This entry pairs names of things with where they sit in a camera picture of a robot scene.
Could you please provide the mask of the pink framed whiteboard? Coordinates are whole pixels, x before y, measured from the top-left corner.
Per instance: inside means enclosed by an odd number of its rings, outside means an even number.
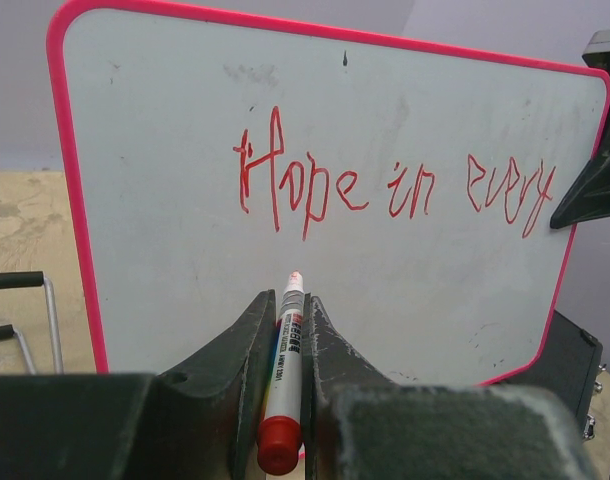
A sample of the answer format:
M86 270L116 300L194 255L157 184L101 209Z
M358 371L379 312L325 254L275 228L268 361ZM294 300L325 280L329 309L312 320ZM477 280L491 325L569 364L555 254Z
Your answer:
M98 371L166 370L293 271L400 383L540 355L605 72L164 1L69 1L46 50Z

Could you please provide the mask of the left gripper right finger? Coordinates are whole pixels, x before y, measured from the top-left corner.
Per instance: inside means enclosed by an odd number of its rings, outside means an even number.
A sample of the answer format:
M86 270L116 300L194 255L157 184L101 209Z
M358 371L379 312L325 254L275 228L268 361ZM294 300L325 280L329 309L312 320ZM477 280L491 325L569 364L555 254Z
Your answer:
M591 479L569 409L525 371L488 387L402 386L305 304L309 479Z

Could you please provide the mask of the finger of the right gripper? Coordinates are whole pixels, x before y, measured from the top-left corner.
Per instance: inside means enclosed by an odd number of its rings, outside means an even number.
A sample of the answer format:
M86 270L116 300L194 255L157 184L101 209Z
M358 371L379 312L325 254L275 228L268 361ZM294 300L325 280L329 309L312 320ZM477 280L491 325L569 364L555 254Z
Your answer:
M595 154L550 217L551 229L610 217L610 106Z

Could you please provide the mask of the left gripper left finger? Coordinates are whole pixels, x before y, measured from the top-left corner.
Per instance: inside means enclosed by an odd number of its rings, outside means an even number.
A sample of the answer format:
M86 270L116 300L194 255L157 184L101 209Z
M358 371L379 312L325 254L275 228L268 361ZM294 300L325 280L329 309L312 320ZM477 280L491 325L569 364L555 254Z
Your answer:
M276 299L159 374L0 376L0 479L259 479Z

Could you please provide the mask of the red white marker pen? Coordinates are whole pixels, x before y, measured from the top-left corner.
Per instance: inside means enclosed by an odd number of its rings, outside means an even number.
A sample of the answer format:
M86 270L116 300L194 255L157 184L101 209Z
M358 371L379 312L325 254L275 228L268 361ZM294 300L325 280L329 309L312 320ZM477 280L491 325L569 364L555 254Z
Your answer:
M304 282L290 274L276 322L274 357L257 432L257 462L267 474L282 476L298 464L302 444L302 330Z

